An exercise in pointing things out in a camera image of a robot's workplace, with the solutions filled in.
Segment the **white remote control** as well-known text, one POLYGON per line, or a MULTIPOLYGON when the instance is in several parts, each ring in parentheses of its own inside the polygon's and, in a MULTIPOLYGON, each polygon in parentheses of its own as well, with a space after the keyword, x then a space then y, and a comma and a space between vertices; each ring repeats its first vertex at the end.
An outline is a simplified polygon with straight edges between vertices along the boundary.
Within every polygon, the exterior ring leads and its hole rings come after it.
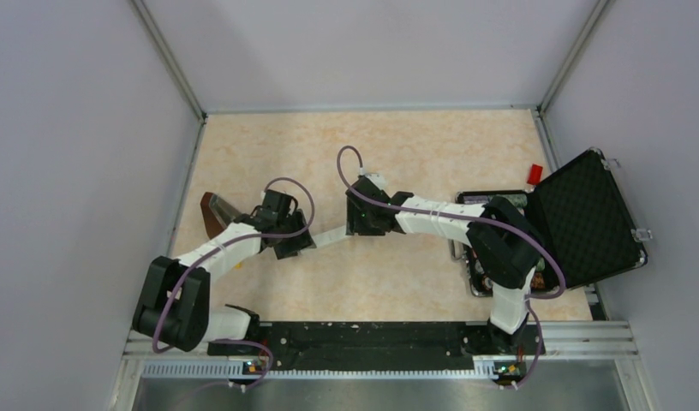
POLYGON ((350 235, 348 234, 345 226, 330 229, 317 235, 312 235, 315 249, 327 247, 348 238, 350 238, 350 235))

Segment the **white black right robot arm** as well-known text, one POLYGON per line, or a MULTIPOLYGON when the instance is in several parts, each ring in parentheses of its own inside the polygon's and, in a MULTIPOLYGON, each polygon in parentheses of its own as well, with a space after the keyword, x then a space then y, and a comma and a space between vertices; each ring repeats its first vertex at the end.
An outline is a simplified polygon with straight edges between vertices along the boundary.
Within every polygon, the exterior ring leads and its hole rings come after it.
POLYGON ((373 229, 428 234, 470 248, 492 282, 488 340, 500 353, 523 342, 529 320, 531 279, 544 253, 525 216, 506 198, 465 205, 424 199, 410 192, 388 195, 376 179, 361 176, 346 191, 349 206, 373 229))

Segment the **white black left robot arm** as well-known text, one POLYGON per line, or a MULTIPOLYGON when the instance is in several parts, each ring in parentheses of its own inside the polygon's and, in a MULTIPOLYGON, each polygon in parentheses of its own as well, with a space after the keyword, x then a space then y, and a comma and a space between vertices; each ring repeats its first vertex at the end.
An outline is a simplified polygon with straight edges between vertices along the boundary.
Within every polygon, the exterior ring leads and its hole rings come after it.
POLYGON ((133 331, 184 352, 209 332, 211 287, 219 277, 267 248, 285 259, 315 246, 308 221, 289 194, 269 189, 249 213, 212 193, 204 194, 200 206, 209 240, 150 263, 132 319, 133 331))

